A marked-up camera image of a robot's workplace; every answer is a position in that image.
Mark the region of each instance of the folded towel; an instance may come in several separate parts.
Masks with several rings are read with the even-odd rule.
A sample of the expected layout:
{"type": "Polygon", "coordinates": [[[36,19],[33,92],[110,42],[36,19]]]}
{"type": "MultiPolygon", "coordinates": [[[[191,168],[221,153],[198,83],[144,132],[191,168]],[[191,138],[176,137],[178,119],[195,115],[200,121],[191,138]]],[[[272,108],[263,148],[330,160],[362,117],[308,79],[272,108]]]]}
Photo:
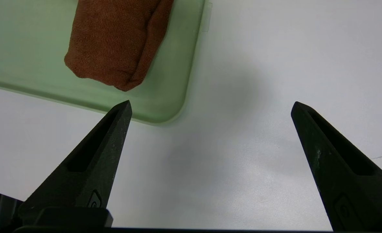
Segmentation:
{"type": "Polygon", "coordinates": [[[164,39],[173,0],[79,0],[64,62],[77,77],[128,91],[164,39]]]}

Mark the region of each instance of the translucent green tray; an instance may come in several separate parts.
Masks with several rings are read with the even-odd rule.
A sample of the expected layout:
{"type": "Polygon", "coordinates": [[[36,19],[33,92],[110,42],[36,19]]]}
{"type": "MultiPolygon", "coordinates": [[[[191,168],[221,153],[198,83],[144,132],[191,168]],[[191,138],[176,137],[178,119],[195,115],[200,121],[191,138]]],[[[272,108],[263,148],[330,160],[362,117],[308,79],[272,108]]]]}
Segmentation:
{"type": "Polygon", "coordinates": [[[0,0],[0,88],[97,112],[130,100],[133,119],[170,121],[186,99],[205,0],[175,0],[145,81],[128,92],[77,78],[64,64],[77,0],[0,0]]]}

